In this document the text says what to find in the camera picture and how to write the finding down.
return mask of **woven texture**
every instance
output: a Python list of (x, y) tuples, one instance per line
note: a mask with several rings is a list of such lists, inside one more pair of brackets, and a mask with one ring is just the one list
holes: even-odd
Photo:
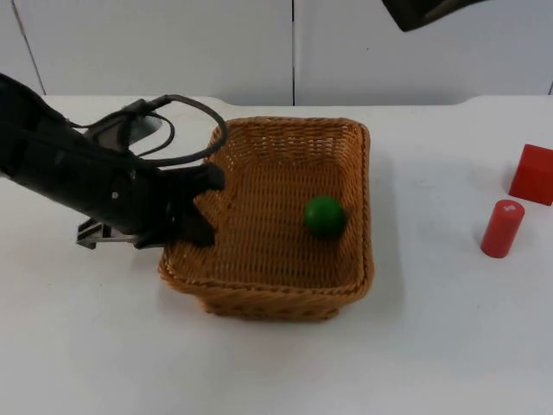
[[(225, 147), (209, 157), (226, 189), (196, 198), (216, 229), (216, 245), (167, 246), (159, 271), (220, 316), (316, 321), (369, 290), (369, 134), (344, 118), (240, 118), (227, 122)], [(213, 132), (212, 141), (219, 136)], [(335, 241), (316, 239), (303, 209), (331, 195), (346, 210)]]

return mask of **red cube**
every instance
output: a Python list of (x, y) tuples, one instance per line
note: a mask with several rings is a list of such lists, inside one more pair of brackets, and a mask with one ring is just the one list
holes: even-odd
[(553, 203), (553, 150), (524, 146), (509, 195), (544, 205)]

